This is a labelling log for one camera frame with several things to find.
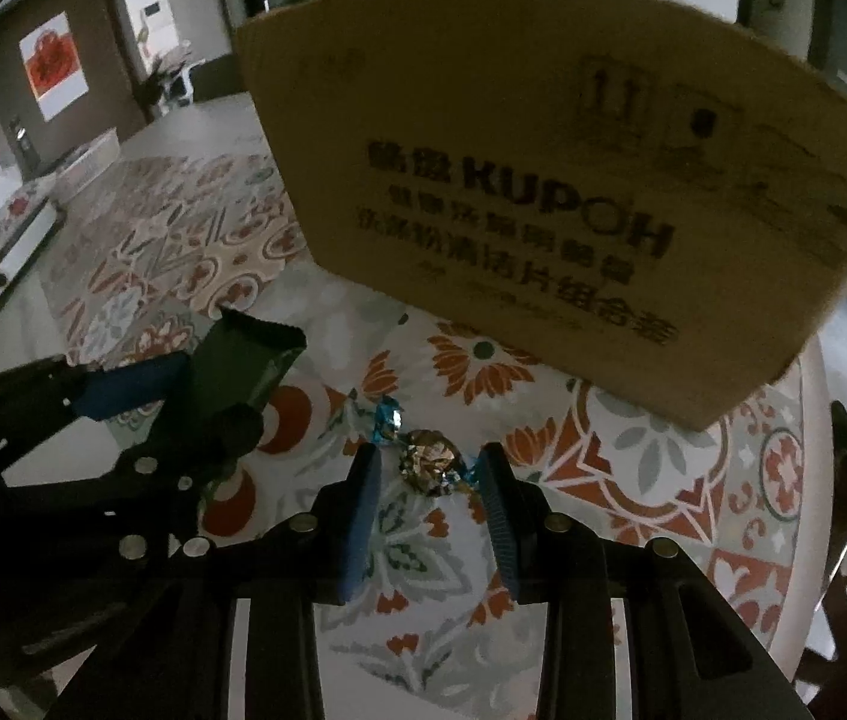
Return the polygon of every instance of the brown door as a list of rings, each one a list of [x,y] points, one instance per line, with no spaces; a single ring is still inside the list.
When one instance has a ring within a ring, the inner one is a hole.
[[[21,0],[0,14],[0,124],[11,145],[10,122],[19,117],[41,162],[116,127],[121,141],[144,127],[130,72],[116,38],[113,0]],[[61,13],[67,14],[88,91],[49,121],[24,67],[20,41]]]

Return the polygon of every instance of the cardboard box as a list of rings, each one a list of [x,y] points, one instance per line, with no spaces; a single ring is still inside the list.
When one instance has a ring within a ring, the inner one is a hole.
[[[847,296],[847,98],[658,0],[316,0],[238,50],[316,261],[703,429]]]

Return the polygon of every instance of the floor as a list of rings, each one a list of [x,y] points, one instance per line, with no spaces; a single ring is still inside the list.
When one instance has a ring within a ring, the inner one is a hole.
[[[237,95],[173,112],[125,143],[122,155],[128,160],[148,157],[212,160],[223,154],[253,157],[265,151],[264,135],[253,105],[247,95]],[[59,312],[60,306],[52,308],[49,304],[46,290],[41,286],[41,274],[46,277],[45,264],[31,269],[0,316],[0,370],[53,354],[70,353],[71,357],[80,354],[80,348],[74,347],[72,338],[67,338],[54,320],[53,308]],[[847,406],[847,301],[822,328],[820,340],[830,396]],[[118,354],[120,349],[115,348],[111,353]],[[13,466],[7,472],[7,480],[12,485],[24,485],[37,480],[62,481],[96,475],[113,465],[122,444],[115,431],[91,420],[79,420]],[[809,644],[824,655],[833,651],[825,621],[815,618]],[[341,691],[341,707],[350,706],[346,696],[353,696],[355,685],[369,678],[343,662],[334,673],[339,685],[331,689]],[[64,674],[58,676],[65,680]],[[379,690],[378,684],[374,680],[374,690]],[[403,700],[399,691],[394,691],[393,700],[395,704],[388,707],[391,712]],[[436,707],[432,709],[434,717],[444,716]],[[418,712],[419,706],[415,704],[415,715]]]

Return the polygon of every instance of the poster on door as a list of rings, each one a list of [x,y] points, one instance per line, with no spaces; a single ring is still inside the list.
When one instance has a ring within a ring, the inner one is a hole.
[[[49,122],[89,92],[67,14],[61,13],[20,41],[30,88]]]

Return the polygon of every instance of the table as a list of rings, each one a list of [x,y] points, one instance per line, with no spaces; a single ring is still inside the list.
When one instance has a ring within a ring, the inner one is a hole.
[[[470,456],[499,440],[519,477],[540,484],[554,509],[600,536],[676,539],[792,674],[820,586],[819,532],[828,531],[816,517],[818,543],[797,572],[807,579],[792,600],[811,477],[819,496],[811,508],[823,509],[825,519],[829,511],[820,491],[832,460],[819,352],[811,348],[776,384],[693,433],[518,349],[323,271],[288,221],[284,254],[292,261],[254,295],[249,313],[302,327],[307,352],[268,405],[257,452],[202,512],[209,536],[244,541],[308,509],[322,485],[344,477],[370,435],[374,402],[391,394],[406,409],[406,429],[439,429]],[[211,320],[177,300],[187,296],[158,299],[108,359],[196,343]],[[118,442],[139,440],[150,418],[144,410],[115,420]],[[500,584],[475,495],[419,496],[398,475],[396,450],[385,448],[383,458],[367,580],[346,607],[317,611],[323,651],[433,709],[527,720],[545,610],[516,607]],[[618,642],[621,611],[616,605]],[[789,642],[775,652],[783,629]],[[617,647],[617,665],[626,673],[625,647]],[[618,684],[627,717],[629,681],[621,676]]]

